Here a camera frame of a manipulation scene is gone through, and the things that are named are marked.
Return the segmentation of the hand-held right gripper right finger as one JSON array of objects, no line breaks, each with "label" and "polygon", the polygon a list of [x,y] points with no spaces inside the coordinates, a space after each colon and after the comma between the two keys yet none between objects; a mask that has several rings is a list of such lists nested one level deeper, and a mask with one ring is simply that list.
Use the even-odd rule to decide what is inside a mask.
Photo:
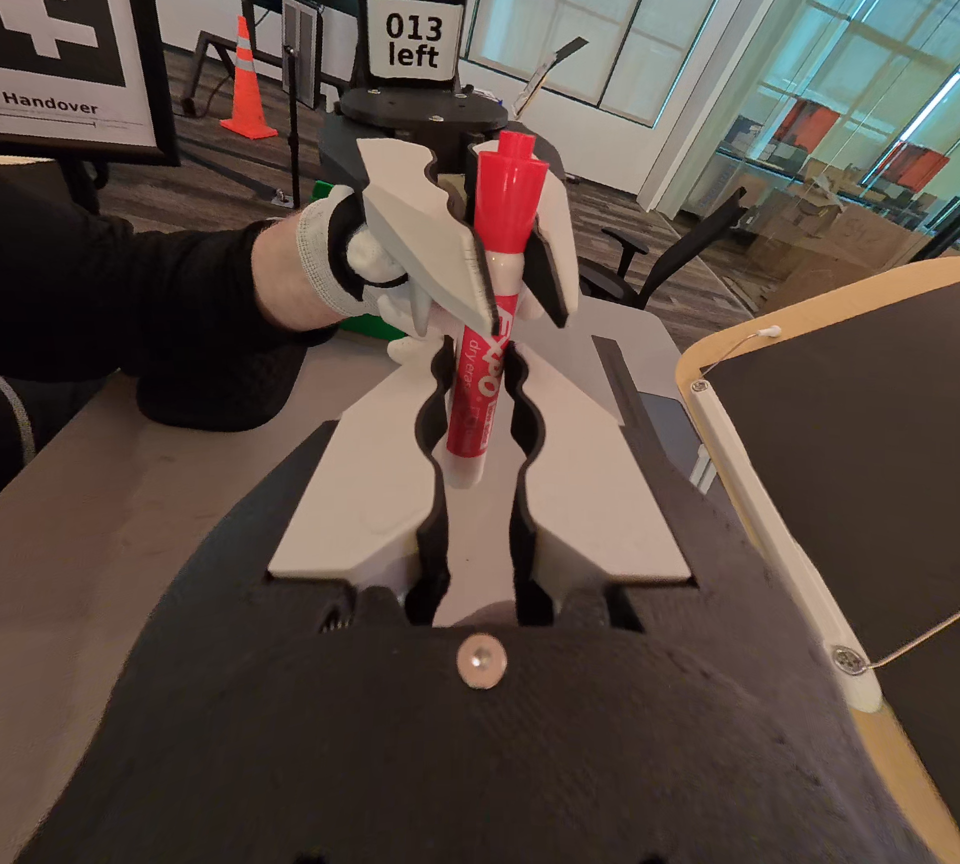
[{"label": "hand-held right gripper right finger", "polygon": [[549,626],[570,597],[686,586],[690,566],[622,426],[528,344],[506,354],[510,437],[524,460],[510,512],[517,622]]}]

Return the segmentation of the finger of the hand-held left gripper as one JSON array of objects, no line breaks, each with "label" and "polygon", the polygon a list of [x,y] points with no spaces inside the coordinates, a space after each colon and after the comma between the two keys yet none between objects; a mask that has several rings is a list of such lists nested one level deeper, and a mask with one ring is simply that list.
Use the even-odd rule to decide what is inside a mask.
[{"label": "finger of the hand-held left gripper", "polygon": [[356,146],[367,176],[366,224],[407,275],[415,331],[428,330],[438,305],[471,330],[498,332],[485,250],[431,176],[434,152],[399,138],[360,138]]},{"label": "finger of the hand-held left gripper", "polygon": [[520,321],[547,316],[562,329],[580,301],[566,170],[559,151],[548,141],[534,142],[533,156],[549,170],[524,251],[523,286],[515,315]]}]

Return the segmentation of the cardboard box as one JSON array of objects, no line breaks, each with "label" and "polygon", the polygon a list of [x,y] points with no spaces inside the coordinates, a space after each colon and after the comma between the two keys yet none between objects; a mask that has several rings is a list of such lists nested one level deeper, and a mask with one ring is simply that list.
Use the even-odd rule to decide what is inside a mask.
[{"label": "cardboard box", "polygon": [[930,243],[940,204],[884,179],[860,182],[854,165],[812,158],[793,173],[749,167],[736,178],[748,210],[747,275],[737,285],[758,314],[904,265]]}]

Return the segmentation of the person's left forearm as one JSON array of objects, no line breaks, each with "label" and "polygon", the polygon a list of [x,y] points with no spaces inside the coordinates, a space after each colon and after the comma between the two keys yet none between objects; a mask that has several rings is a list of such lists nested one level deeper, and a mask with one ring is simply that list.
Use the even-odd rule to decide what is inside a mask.
[{"label": "person's left forearm", "polygon": [[2,180],[1,372],[39,382],[258,354],[341,321],[311,286],[297,218],[136,232]]}]

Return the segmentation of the dark panel stand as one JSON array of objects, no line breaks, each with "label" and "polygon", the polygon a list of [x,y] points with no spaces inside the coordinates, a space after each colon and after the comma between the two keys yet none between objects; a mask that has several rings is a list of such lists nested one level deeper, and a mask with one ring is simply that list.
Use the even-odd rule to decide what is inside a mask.
[{"label": "dark panel stand", "polygon": [[281,0],[281,64],[289,103],[287,142],[292,207],[301,206],[299,106],[315,110],[321,96],[322,16],[304,0]]}]

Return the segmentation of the green plastic bin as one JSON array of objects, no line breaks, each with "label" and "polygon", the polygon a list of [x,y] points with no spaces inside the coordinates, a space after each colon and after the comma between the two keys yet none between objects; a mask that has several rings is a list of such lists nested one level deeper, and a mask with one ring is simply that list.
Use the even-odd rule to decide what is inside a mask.
[{"label": "green plastic bin", "polygon": [[[316,179],[311,192],[311,201],[318,201],[330,196],[333,185]],[[370,338],[373,340],[384,341],[387,343],[402,340],[406,337],[404,332],[376,315],[364,314],[357,317],[346,318],[339,324],[340,330],[350,332]]]}]

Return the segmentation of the orange traffic cone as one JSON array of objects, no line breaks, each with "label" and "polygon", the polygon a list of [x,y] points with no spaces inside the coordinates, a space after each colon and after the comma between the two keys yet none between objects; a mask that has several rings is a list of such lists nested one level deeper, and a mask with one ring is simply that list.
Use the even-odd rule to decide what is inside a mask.
[{"label": "orange traffic cone", "polygon": [[249,27],[242,14],[237,16],[233,85],[232,113],[221,126],[250,140],[277,138],[279,132],[267,124],[263,111]]}]

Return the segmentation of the person's left hand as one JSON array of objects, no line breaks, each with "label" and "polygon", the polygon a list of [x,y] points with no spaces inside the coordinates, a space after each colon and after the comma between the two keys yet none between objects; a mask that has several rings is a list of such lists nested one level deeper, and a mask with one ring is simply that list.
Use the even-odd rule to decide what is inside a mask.
[{"label": "person's left hand", "polygon": [[306,279],[324,305],[347,321],[370,315],[400,333],[387,343],[395,364],[405,364],[445,337],[460,346],[463,323],[437,303],[431,305],[426,331],[417,330],[415,285],[370,231],[354,189],[334,185],[308,204],[297,217],[295,242]]}]

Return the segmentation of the red panel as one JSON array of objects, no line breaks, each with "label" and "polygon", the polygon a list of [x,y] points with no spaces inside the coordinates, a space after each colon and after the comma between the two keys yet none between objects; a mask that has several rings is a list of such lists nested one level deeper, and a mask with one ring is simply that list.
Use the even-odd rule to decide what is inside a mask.
[{"label": "red panel", "polygon": [[909,141],[897,142],[884,171],[886,180],[917,195],[949,164],[950,157]]},{"label": "red panel", "polygon": [[839,120],[840,112],[812,100],[798,100],[790,131],[793,145],[811,155]]}]

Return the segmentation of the black framed marker poster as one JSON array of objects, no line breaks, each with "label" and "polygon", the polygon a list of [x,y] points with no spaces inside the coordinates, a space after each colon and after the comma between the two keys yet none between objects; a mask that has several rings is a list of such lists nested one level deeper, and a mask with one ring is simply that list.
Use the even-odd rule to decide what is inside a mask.
[{"label": "black framed marker poster", "polygon": [[2,155],[180,163],[156,0],[1,0]]}]

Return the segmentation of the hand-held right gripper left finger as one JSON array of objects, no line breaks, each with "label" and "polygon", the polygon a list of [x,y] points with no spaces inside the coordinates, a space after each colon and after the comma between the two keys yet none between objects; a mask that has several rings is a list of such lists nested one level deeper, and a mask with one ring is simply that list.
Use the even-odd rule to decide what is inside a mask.
[{"label": "hand-held right gripper left finger", "polygon": [[448,430],[452,341],[413,356],[349,406],[268,564],[272,578],[389,590],[431,626],[450,587],[445,480],[433,451]]}]

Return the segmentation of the red dry erase marker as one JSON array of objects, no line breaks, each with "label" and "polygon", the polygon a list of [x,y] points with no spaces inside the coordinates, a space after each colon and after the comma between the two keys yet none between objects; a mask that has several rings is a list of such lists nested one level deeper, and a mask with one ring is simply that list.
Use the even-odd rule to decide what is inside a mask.
[{"label": "red dry erase marker", "polygon": [[534,148],[533,135],[506,130],[491,148],[477,151],[473,223],[486,254],[498,329],[462,331],[441,459],[446,484],[453,489],[472,488],[484,471],[522,291],[524,252],[548,171]]}]

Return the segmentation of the black office chair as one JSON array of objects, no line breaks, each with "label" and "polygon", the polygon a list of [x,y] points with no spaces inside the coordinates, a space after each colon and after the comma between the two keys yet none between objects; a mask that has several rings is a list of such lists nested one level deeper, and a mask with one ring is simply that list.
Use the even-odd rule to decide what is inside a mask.
[{"label": "black office chair", "polygon": [[739,223],[748,211],[743,205],[747,191],[746,186],[737,187],[712,213],[668,246],[654,260],[639,290],[627,281],[627,273],[635,256],[647,256],[649,247],[622,228],[602,227],[601,234],[616,241],[621,248],[619,263],[616,270],[611,270],[588,258],[578,257],[581,293],[596,300],[644,310],[663,284]]}]

